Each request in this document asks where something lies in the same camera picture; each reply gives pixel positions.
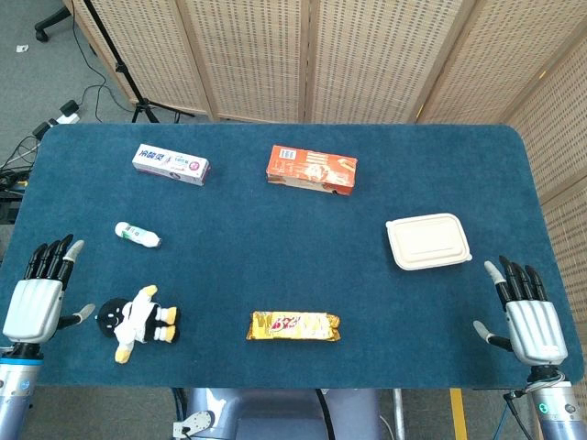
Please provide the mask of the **black tripod stand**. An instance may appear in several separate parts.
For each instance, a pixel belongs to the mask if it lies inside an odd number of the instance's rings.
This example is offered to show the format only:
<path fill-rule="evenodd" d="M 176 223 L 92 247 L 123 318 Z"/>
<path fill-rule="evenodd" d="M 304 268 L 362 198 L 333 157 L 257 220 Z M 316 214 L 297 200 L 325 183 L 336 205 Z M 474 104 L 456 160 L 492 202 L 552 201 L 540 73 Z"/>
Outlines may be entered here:
<path fill-rule="evenodd" d="M 115 72 L 123 74 L 132 93 L 134 94 L 134 96 L 137 99 L 137 103 L 135 104 L 135 110 L 134 110 L 131 122 L 136 123 L 138 116 L 141 113 L 144 113 L 145 116 L 148 118 L 148 120 L 151 123 L 159 123 L 160 120 L 153 113 L 153 110 L 152 110 L 153 107 L 158 107 L 160 109 L 167 110 L 167 111 L 174 113 L 175 114 L 175 117 L 173 119 L 174 124 L 178 124 L 180 122 L 181 116 L 195 117 L 195 114 L 193 114 L 193 113 L 186 112 L 186 111 L 180 110 L 179 108 L 171 107 L 166 104 L 160 104 L 160 103 L 151 101 L 150 99 L 148 99 L 142 95 L 137 84 L 135 83 L 134 79 L 132 78 L 126 63 L 121 58 L 113 40 L 111 39 L 110 35 L 108 34 L 108 32 L 105 28 L 104 22 L 102 21 L 101 17 L 98 15 L 98 13 L 92 3 L 92 0 L 83 0 L 83 3 L 85 5 L 86 9 L 88 10 L 92 20 L 96 24 L 102 38 L 104 39 L 104 41 L 106 43 L 106 46 L 109 48 L 109 51 L 111 52 L 111 54 L 113 55 L 113 57 L 115 59 Z"/>

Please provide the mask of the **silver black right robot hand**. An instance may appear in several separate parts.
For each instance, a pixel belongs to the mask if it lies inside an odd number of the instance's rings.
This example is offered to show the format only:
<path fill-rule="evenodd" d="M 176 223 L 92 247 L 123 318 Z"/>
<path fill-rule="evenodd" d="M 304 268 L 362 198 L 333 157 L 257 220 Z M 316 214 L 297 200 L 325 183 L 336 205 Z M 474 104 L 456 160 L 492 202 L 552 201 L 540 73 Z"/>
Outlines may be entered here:
<path fill-rule="evenodd" d="M 473 328 L 487 344 L 514 353 L 525 365 L 560 365 L 568 349 L 558 313 L 540 275 L 533 267 L 522 267 L 504 256 L 499 261 L 502 269 L 490 260 L 484 262 L 484 268 L 498 294 L 509 336 L 496 335 L 478 320 Z"/>

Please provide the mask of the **small white green bottle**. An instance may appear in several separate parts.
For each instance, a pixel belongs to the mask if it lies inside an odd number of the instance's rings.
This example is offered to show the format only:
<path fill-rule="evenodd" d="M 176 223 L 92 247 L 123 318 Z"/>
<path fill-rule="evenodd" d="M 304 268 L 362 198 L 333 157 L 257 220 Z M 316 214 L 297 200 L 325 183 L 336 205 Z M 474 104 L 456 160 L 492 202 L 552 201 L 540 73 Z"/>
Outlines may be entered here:
<path fill-rule="evenodd" d="M 115 226 L 115 233 L 118 237 L 145 248 L 158 248 L 161 245 L 161 238 L 154 232 L 131 225 L 128 222 L 118 222 Z"/>

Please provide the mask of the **blue felt table cover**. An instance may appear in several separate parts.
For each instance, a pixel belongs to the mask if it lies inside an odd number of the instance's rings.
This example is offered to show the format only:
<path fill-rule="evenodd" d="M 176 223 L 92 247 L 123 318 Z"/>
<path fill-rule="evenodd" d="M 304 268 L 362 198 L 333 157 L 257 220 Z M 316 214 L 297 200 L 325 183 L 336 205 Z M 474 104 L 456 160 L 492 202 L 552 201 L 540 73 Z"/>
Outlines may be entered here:
<path fill-rule="evenodd" d="M 140 144 L 210 162 L 203 186 L 139 171 Z M 356 158 L 351 195 L 269 183 L 274 145 Z M 472 260 L 403 270 L 385 223 L 449 213 Z M 115 233 L 154 232 L 157 248 Z M 509 126 L 75 124 L 43 138 L 0 264 L 0 346 L 6 312 L 33 251 L 84 241 L 63 311 L 146 285 L 181 310 L 172 345 L 137 345 L 125 365 L 94 319 L 42 348 L 43 384 L 226 388 L 521 386 L 529 369 L 486 344 L 473 321 L 505 335 L 486 260 L 540 274 L 583 374 L 581 344 L 550 246 L 521 137 Z M 336 342 L 247 340 L 255 311 L 328 313 Z"/>

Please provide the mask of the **gold foil biscuit pack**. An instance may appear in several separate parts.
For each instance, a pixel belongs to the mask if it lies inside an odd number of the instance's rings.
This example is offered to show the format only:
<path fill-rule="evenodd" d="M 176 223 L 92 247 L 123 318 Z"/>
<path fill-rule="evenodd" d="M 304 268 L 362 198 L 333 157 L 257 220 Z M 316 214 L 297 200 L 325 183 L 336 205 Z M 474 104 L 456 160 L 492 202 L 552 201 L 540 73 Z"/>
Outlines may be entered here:
<path fill-rule="evenodd" d="M 336 342 L 340 318 L 331 313 L 255 311 L 247 340 L 301 340 Z"/>

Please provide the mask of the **cream lidded food container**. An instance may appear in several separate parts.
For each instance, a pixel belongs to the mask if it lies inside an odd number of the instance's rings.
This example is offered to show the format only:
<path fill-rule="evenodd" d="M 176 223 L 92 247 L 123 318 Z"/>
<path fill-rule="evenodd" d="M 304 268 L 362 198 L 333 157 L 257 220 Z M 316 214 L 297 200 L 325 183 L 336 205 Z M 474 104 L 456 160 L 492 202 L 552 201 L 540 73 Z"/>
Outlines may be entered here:
<path fill-rule="evenodd" d="M 395 263 L 402 270 L 427 270 L 472 260 L 457 216 L 427 214 L 385 223 Z"/>

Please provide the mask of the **blue grey robot torso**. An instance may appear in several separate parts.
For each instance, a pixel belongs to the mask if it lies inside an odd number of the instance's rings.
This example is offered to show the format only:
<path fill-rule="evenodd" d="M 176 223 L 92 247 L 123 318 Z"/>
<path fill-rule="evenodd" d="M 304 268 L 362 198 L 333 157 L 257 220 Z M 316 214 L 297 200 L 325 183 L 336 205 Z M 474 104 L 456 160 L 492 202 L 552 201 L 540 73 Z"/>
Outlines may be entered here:
<path fill-rule="evenodd" d="M 380 440 L 373 389 L 194 388 L 174 440 Z"/>

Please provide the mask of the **orange snack carton box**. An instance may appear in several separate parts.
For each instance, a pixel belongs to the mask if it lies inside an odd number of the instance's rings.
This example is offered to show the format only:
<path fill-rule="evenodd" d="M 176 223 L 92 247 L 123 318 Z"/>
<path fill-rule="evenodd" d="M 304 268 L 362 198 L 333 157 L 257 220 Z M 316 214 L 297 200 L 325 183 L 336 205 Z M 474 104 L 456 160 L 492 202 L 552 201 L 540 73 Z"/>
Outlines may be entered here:
<path fill-rule="evenodd" d="M 269 183 L 349 196 L 358 163 L 352 157 L 274 145 L 266 174 Z"/>

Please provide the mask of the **metal table leg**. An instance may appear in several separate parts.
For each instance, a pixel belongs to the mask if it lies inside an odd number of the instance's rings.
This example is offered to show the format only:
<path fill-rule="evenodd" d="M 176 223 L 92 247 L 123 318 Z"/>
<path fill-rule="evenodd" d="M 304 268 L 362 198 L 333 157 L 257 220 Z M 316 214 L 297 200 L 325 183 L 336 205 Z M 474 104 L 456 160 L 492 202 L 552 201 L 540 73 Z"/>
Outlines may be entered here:
<path fill-rule="evenodd" d="M 405 440 L 404 406 L 401 389 L 392 389 L 395 440 Z"/>

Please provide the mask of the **white purple toothpaste box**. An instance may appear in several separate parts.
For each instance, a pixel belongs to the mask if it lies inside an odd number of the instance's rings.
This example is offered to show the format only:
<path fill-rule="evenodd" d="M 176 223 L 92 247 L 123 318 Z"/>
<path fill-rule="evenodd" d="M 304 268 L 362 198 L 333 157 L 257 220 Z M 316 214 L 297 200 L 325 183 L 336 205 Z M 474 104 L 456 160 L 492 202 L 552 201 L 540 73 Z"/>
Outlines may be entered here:
<path fill-rule="evenodd" d="M 132 165 L 138 171 L 197 186 L 205 184 L 205 177 L 210 171 L 210 162 L 205 158 L 148 144 L 139 145 Z"/>

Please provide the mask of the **black white plush doll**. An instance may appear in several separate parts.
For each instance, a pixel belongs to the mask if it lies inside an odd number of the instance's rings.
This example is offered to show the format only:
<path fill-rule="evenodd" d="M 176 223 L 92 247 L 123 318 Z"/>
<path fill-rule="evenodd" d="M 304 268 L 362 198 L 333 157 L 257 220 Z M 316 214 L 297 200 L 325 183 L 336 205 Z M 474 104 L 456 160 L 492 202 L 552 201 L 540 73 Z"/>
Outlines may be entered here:
<path fill-rule="evenodd" d="M 177 306 L 163 307 L 155 302 L 157 292 L 158 287 L 151 284 L 141 288 L 132 300 L 110 299 L 94 317 L 102 334 L 117 341 L 117 364 L 128 363 L 136 343 L 173 344 L 179 339 L 181 311 Z"/>

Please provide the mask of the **black office chair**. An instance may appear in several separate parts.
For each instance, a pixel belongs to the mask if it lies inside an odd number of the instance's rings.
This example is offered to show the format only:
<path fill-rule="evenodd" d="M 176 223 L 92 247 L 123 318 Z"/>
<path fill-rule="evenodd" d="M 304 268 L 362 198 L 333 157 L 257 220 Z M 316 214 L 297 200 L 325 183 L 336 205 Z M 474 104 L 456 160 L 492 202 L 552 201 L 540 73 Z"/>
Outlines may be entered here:
<path fill-rule="evenodd" d="M 49 36 L 46 33 L 46 29 L 56 25 L 70 15 L 71 13 L 68 7 L 63 6 L 57 12 L 40 20 L 34 26 L 36 40 L 42 43 L 47 42 L 49 40 Z"/>

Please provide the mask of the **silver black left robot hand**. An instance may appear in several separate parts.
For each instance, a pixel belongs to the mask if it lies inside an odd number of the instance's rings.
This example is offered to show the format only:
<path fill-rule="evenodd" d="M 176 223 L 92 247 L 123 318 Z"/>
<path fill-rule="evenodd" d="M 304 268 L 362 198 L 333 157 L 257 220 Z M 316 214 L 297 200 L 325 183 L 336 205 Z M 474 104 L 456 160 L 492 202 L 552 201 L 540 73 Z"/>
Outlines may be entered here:
<path fill-rule="evenodd" d="M 8 305 L 4 336 L 14 344 L 43 344 L 66 327 L 78 325 L 95 310 L 87 303 L 80 311 L 63 315 L 65 292 L 84 241 L 68 235 L 39 245 L 31 255 L 22 280 Z"/>

